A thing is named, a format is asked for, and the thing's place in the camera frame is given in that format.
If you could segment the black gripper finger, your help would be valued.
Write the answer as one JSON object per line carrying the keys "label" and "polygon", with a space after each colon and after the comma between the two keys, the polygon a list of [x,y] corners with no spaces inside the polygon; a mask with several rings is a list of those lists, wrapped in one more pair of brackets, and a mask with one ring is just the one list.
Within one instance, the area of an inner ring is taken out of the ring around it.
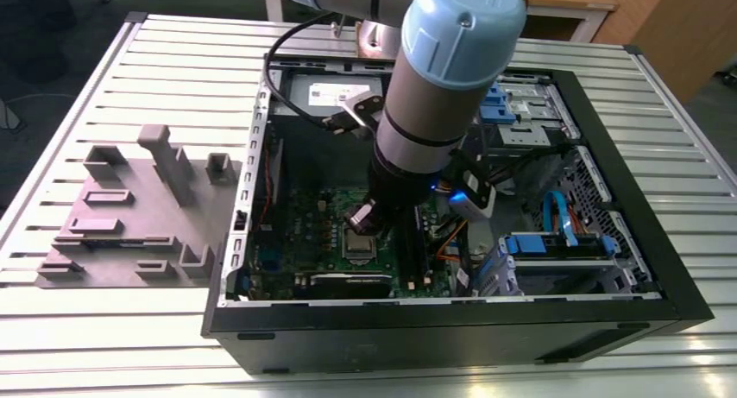
{"label": "black gripper finger", "polygon": [[395,221],[396,210],[375,199],[364,199],[344,214],[348,227],[359,236],[375,237]]}

